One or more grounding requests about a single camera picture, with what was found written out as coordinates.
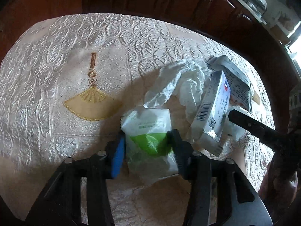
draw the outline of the embossed tablecloth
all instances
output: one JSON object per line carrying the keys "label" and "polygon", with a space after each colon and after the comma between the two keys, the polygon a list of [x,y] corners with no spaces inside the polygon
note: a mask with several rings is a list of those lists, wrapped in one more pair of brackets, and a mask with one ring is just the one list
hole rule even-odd
{"label": "embossed tablecloth", "polygon": [[[95,122],[78,118],[63,105],[87,89],[92,51],[97,52],[98,88],[123,102],[113,117]],[[121,114],[141,102],[160,67],[182,58],[206,62],[221,55],[245,72],[260,95],[260,106],[252,102],[253,117],[274,128],[270,102],[255,69],[214,40],[162,21],[116,14],[79,14],[35,24],[1,64],[1,196],[25,219],[64,158],[89,157],[114,139]],[[166,107],[173,127],[185,135],[189,124],[184,108],[176,97]],[[226,141],[220,158],[239,147],[244,147],[247,177],[258,190],[273,153],[246,133],[239,142]],[[189,195],[175,179],[144,187],[124,169],[118,179],[108,181],[116,224],[181,225]],[[84,204],[82,217],[86,222]]]}

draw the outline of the qr code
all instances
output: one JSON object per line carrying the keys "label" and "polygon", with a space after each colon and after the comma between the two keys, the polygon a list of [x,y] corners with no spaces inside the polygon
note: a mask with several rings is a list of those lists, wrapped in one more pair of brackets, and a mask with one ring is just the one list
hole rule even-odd
{"label": "qr code", "polygon": [[210,117],[209,118],[209,126],[211,127],[211,129],[213,130],[214,129],[214,126],[215,126],[215,123],[216,123],[216,121],[214,120],[214,118],[213,117]]}

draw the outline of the packaged item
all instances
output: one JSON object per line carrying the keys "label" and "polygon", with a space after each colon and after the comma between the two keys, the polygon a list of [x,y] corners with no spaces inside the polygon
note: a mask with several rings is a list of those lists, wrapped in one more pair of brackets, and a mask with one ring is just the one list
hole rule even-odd
{"label": "packaged item", "polygon": [[260,97],[259,97],[258,93],[255,91],[255,89],[254,89],[254,94],[252,96],[252,99],[254,100],[255,103],[260,105]]}
{"label": "packaged item", "polygon": [[219,139],[222,135],[229,99],[230,87],[224,72],[214,72],[190,127],[194,149],[204,148],[215,156],[220,155],[222,147]]}
{"label": "packaged item", "polygon": [[212,57],[211,59],[209,59],[209,60],[206,62],[206,65],[208,66],[208,68],[210,68],[211,65],[214,64],[215,60],[217,60],[217,57]]}
{"label": "packaged item", "polygon": [[171,95],[186,107],[186,119],[192,123],[201,104],[204,82],[210,73],[203,61],[180,60],[160,69],[154,85],[144,97],[144,107],[156,108],[166,103]]}
{"label": "packaged item", "polygon": [[121,129],[125,133],[130,173],[147,185],[178,173],[166,138],[167,131],[172,129],[168,109],[138,107],[123,115]]}
{"label": "packaged item", "polygon": [[210,61],[213,63],[209,69],[222,70],[225,73],[231,88],[230,101],[252,113],[252,94],[249,78],[225,55],[215,60],[213,58]]}

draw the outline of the plastic bag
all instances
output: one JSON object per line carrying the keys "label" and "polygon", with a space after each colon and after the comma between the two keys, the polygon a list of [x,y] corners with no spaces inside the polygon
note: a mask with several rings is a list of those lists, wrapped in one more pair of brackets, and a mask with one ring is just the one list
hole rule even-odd
{"label": "plastic bag", "polygon": [[150,185],[178,173],[166,133],[172,129],[168,109],[138,107],[121,119],[129,171]]}
{"label": "plastic bag", "polygon": [[204,81],[212,71],[203,61],[180,60],[160,69],[154,85],[145,94],[144,107],[155,108],[166,103],[171,95],[186,107],[186,119],[191,124],[201,104]]}
{"label": "plastic bag", "polygon": [[226,113],[226,119],[225,119],[225,124],[224,124],[224,129],[222,132],[222,135],[226,135],[228,137],[230,137],[231,140],[237,142],[239,141],[240,137],[243,136],[243,134],[245,133],[245,129],[243,129],[242,127],[234,124],[233,122],[231,122],[229,120],[229,112],[232,110],[238,110],[241,113],[244,113],[248,116],[251,116],[251,114],[246,111],[245,109],[243,109],[242,107],[238,106],[238,105],[234,105],[234,106],[229,106],[228,107],[228,111]]}

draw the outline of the gold fan embroidery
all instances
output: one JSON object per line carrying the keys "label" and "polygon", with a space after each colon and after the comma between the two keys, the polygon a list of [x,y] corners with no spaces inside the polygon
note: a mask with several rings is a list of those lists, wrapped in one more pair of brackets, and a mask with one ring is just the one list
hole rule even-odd
{"label": "gold fan embroidery", "polygon": [[64,106],[70,112],[87,121],[99,121],[111,117],[122,105],[120,101],[113,99],[97,88],[95,60],[96,52],[93,52],[88,72],[89,88],[64,101]]}

